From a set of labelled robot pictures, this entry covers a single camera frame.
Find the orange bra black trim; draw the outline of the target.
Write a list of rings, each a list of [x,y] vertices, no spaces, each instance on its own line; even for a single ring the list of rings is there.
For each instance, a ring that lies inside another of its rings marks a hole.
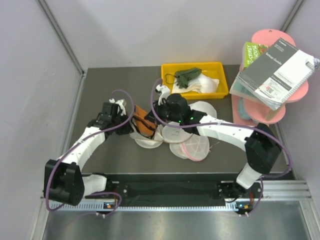
[[[156,133],[157,125],[145,119],[147,114],[148,113],[144,109],[135,105],[131,123],[140,135],[152,139]]]

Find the white mesh laundry bag beige trim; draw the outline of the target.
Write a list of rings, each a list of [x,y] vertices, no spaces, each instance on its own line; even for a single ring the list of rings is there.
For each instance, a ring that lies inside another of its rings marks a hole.
[[[188,140],[192,134],[185,132],[181,128],[169,127],[163,125],[157,125],[154,137],[149,139],[140,135],[134,125],[132,120],[130,120],[130,125],[133,128],[133,132],[129,136],[135,141],[135,143],[145,149],[155,149],[158,148],[162,143],[168,144],[179,144]]]

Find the dark green bra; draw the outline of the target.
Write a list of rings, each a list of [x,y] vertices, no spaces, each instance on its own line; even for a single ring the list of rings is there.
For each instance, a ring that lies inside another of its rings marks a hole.
[[[176,80],[172,82],[173,85],[179,87],[180,89],[187,89],[189,86],[189,81],[196,79],[200,76],[202,70],[200,68],[194,67],[187,70],[176,71],[174,74],[167,73],[164,76],[165,82],[171,84],[167,80],[167,76],[172,76]]]

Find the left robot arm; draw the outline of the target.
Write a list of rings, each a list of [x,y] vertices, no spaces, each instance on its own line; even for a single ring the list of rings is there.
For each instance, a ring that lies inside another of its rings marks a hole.
[[[58,159],[50,159],[44,167],[43,196],[47,201],[77,206],[83,197],[97,193],[109,198],[114,191],[111,181],[103,173],[82,175],[82,169],[94,151],[116,133],[133,132],[131,116],[127,115],[125,100],[110,99],[102,111],[91,120],[80,138]]]

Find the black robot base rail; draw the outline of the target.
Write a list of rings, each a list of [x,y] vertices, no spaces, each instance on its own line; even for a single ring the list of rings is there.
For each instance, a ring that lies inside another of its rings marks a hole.
[[[114,173],[108,192],[122,197],[122,207],[220,207],[258,198],[260,182],[248,190],[236,185],[235,173]]]

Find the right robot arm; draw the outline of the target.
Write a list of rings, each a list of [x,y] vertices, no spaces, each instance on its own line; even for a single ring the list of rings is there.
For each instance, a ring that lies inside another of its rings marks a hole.
[[[253,183],[270,173],[282,151],[267,125],[260,123],[252,127],[217,119],[191,109],[187,100],[178,93],[161,94],[158,100],[152,98],[150,106],[148,120],[180,128],[189,134],[217,139],[245,152],[247,162],[233,185],[233,192],[239,198],[249,195]]]

